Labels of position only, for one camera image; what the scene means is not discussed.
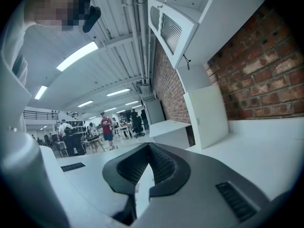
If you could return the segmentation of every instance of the red brick wall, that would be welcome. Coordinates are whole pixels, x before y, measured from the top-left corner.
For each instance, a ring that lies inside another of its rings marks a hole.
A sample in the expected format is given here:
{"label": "red brick wall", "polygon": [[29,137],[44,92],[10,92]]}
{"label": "red brick wall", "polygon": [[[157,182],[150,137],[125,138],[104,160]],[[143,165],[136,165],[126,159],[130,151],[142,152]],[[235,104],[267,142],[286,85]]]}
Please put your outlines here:
{"label": "red brick wall", "polygon": [[303,54],[290,28],[263,4],[204,67],[228,119],[304,115]]}
{"label": "red brick wall", "polygon": [[191,123],[180,78],[159,42],[156,44],[153,74],[152,88],[161,101],[166,120]]}

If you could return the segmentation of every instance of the cabinet door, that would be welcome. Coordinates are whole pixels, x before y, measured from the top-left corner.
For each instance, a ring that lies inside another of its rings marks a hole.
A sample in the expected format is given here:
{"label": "cabinet door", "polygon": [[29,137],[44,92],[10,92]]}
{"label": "cabinet door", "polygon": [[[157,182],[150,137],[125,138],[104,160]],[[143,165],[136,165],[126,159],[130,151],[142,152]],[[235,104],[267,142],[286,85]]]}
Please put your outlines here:
{"label": "cabinet door", "polygon": [[187,92],[184,97],[195,144],[204,149],[228,134],[226,111],[217,86],[193,90]]}

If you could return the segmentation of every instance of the vent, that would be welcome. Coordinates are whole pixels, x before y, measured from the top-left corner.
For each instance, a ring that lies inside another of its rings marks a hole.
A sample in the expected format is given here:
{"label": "vent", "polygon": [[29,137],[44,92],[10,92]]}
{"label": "vent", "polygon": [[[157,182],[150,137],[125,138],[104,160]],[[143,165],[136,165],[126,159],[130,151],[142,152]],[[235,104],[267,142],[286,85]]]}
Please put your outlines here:
{"label": "vent", "polygon": [[174,54],[181,37],[181,27],[175,23],[168,15],[163,14],[161,36]]}
{"label": "vent", "polygon": [[256,214],[257,211],[229,182],[223,182],[216,185],[216,187],[240,222],[243,222]]}
{"label": "vent", "polygon": [[66,171],[72,171],[72,170],[75,170],[75,169],[78,169],[78,168],[81,168],[84,166],[86,166],[86,165],[80,162],[80,163],[75,163],[72,165],[61,166],[61,169],[63,170],[63,172],[66,172]]}

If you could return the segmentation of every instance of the red shirt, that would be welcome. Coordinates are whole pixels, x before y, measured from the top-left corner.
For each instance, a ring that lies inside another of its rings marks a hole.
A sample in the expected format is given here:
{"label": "red shirt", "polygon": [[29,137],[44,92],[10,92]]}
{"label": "red shirt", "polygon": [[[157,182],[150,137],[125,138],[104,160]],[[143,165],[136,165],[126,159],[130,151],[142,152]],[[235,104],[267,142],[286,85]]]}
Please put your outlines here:
{"label": "red shirt", "polygon": [[103,118],[101,120],[101,127],[103,128],[103,133],[112,133],[112,130],[110,130],[110,126],[104,124],[105,121],[112,124],[112,120],[109,117]]}

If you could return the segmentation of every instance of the white ceiling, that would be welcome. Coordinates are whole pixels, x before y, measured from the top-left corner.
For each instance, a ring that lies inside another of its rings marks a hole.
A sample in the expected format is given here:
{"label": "white ceiling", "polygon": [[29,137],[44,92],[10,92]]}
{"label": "white ceiling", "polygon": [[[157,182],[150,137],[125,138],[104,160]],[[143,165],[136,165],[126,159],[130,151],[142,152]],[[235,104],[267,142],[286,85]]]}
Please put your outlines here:
{"label": "white ceiling", "polygon": [[[141,79],[140,64],[135,56],[129,15],[123,6],[126,1],[91,1],[93,6],[101,9],[102,17],[89,33],[84,33],[80,27],[69,32],[40,26],[32,26],[27,30],[22,50],[28,62],[26,88],[33,95],[28,106],[93,113],[119,107],[124,102],[140,100],[135,87],[136,81]],[[141,38],[139,26],[137,31]],[[56,69],[63,60],[91,41],[95,41],[98,50],[63,72]],[[39,100],[35,100],[42,85],[48,89]],[[124,88],[130,88],[131,91],[106,96]],[[89,100],[94,103],[77,107]]]}

